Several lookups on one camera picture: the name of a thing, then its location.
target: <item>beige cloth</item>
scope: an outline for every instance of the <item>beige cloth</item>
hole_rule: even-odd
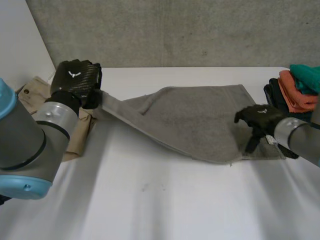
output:
[[[50,85],[39,77],[35,77],[21,89],[18,98],[27,111],[33,115],[45,100],[50,98]],[[83,154],[87,136],[94,123],[92,111],[80,108],[78,123],[70,137],[70,142],[62,161],[72,160]]]

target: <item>folded clothes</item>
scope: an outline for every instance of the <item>folded clothes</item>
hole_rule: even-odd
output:
[[[271,78],[269,80],[269,84],[264,87],[264,93],[267,99],[268,104],[276,107],[277,109],[281,110],[285,113],[288,117],[293,117],[296,119],[300,119],[302,121],[310,123],[312,111],[304,112],[304,113],[292,113],[289,112],[288,105],[281,93],[278,79]]]
[[[295,78],[296,88],[303,94],[320,93],[320,66],[309,67],[302,64],[292,64],[290,71]]]
[[[103,93],[101,108],[93,116],[110,114],[148,137],[195,160],[230,164],[238,160],[283,159],[266,138],[253,153],[245,153],[252,129],[234,123],[237,111],[255,102],[242,85],[165,87],[125,101]]]
[[[18,94],[18,99],[31,115],[36,113],[49,97],[50,85],[38,77],[28,82]],[[79,110],[78,123],[70,137],[63,161],[78,158],[83,154],[88,133],[94,122],[91,113],[92,111],[83,110],[82,108]]]
[[[279,87],[288,105],[290,113],[305,113],[313,111],[318,102],[318,96],[302,94],[295,86],[295,80],[289,70],[279,73]]]

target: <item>white tabletop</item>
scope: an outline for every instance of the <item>white tabletop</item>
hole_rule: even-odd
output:
[[[282,69],[107,68],[102,89],[124,100],[166,86],[243,84],[262,104]],[[97,123],[46,198],[4,204],[0,239],[316,240],[319,219],[320,168],[304,159],[215,165],[115,120]]]

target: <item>white wall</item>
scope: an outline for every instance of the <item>white wall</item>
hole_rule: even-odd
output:
[[[24,0],[0,1],[0,78],[20,88],[34,76],[49,80],[55,68]]]

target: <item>gray wall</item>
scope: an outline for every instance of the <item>gray wall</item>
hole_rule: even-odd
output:
[[[320,65],[320,0],[27,0],[57,65]]]

